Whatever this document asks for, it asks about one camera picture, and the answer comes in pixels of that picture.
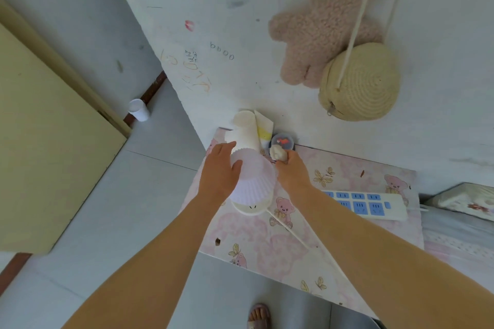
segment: round straw bag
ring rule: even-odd
[[[354,47],[337,89],[344,57],[342,52],[324,69],[319,103],[341,120],[380,119],[393,107],[400,91],[400,73],[392,52],[381,43]]]

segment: white pleated cup holder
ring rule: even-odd
[[[232,153],[230,163],[242,160],[239,181],[229,199],[242,214],[255,216],[268,209],[273,201],[276,172],[271,163],[251,148]]]
[[[133,115],[138,121],[149,119],[149,109],[141,99],[133,99],[129,102],[128,113]]]

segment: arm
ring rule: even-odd
[[[206,158],[197,196],[110,276],[63,329],[162,329],[168,325],[207,227],[237,184],[242,162],[230,166],[235,144],[214,146]]]
[[[276,168],[292,203],[386,327],[492,327],[488,290],[314,188],[296,152]]]

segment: gray tile floor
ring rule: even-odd
[[[170,83],[150,108],[51,253],[32,257],[0,297],[2,329],[60,328],[175,218],[205,150]],[[274,327],[329,327],[329,302],[198,254],[169,328],[245,328],[257,301]]]

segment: pink bear tablecloth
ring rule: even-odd
[[[224,136],[224,129],[216,131],[206,155],[214,145],[224,142]],[[424,249],[418,194],[413,188],[415,171],[304,146],[296,146],[295,150],[318,189],[402,195],[404,202],[408,203],[409,218],[406,222],[370,221]],[[204,161],[194,177],[181,211],[197,194],[203,165]],[[331,262],[328,251],[278,183],[270,212],[276,218],[268,212],[259,216],[245,216],[228,201],[223,203],[207,229],[200,251],[376,317],[352,284]],[[312,251],[309,252],[279,221],[292,226],[292,230]]]

